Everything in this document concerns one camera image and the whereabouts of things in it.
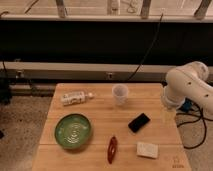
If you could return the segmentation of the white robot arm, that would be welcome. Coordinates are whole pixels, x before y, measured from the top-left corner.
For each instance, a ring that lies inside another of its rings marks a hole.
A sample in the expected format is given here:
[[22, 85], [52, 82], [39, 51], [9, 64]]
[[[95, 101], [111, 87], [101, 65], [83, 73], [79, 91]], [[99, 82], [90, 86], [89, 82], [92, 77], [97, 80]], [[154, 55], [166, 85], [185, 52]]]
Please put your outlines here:
[[208, 76], [208, 67], [199, 61], [170, 69], [161, 94], [162, 104], [168, 110], [178, 109], [188, 98], [213, 114], [213, 86], [206, 83]]

